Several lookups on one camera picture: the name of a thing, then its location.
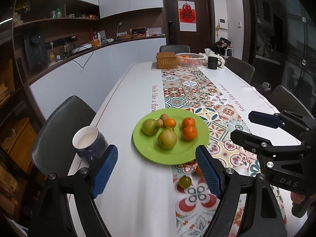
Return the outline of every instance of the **mug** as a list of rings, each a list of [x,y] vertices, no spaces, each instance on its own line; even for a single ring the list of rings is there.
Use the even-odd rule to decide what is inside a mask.
[[[103,134],[95,126],[81,128],[72,138],[72,145],[77,149],[78,156],[89,165],[95,158],[102,157],[109,146]]]
[[[208,69],[217,69],[217,67],[221,66],[222,62],[218,60],[217,57],[209,56],[207,59],[207,68]]]

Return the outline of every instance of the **patterned table runner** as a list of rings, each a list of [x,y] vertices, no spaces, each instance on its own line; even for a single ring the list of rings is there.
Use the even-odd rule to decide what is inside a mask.
[[[189,110],[205,121],[210,131],[207,149],[214,158],[219,159],[225,167],[231,167],[242,175],[255,176],[260,172],[257,156],[230,140],[230,133],[233,130],[239,129],[251,133],[249,128],[229,100],[203,72],[198,68],[180,66],[178,69],[162,69],[162,83],[166,108]],[[195,160],[172,167],[179,237],[202,237],[219,204],[219,200],[209,191],[204,178],[195,173],[196,167]],[[192,179],[192,186],[186,190],[178,185],[179,179],[184,175]],[[286,225],[280,191],[273,186],[272,189]],[[242,194],[228,237],[235,237],[237,234],[245,199],[246,194]]]

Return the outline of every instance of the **faucet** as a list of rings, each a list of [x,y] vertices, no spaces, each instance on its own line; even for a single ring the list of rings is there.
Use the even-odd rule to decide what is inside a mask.
[[[264,46],[263,46],[263,56],[266,55],[266,54],[265,54],[265,46],[266,46],[267,44],[271,47],[271,52],[273,52],[272,45],[271,45],[269,42],[267,42],[267,43],[265,43]]]

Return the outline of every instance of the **brown door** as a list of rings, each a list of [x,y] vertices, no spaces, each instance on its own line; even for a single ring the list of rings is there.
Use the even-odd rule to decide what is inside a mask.
[[[195,3],[196,32],[180,31],[178,1]],[[165,0],[169,44],[185,44],[192,53],[204,52],[211,46],[210,21],[207,0]]]

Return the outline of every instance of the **green grape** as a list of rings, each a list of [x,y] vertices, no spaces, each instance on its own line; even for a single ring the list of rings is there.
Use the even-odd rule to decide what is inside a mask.
[[[189,188],[192,184],[192,180],[188,176],[183,176],[179,180],[179,186],[183,189]]]

